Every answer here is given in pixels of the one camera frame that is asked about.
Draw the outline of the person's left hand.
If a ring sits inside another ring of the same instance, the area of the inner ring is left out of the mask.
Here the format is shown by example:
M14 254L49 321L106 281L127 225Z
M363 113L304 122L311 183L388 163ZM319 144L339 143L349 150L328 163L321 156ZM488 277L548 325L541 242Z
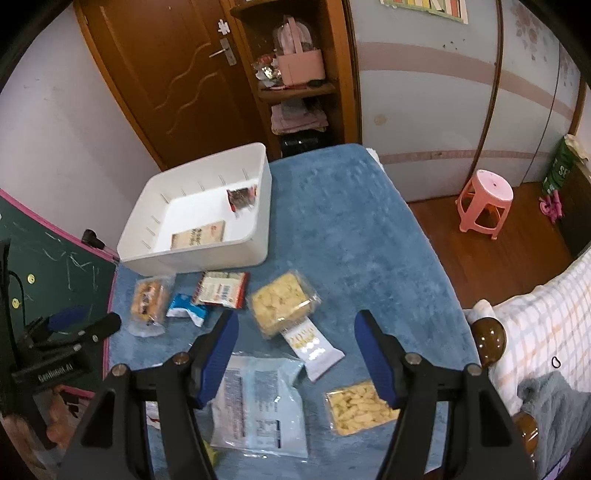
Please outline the person's left hand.
M57 390L41 394L40 400L48 407L47 438L54 442L56 447L45 449L29 423L18 415L1 417L1 424L16 451L28 466L49 468L61 462L71 439L72 428L69 410Z

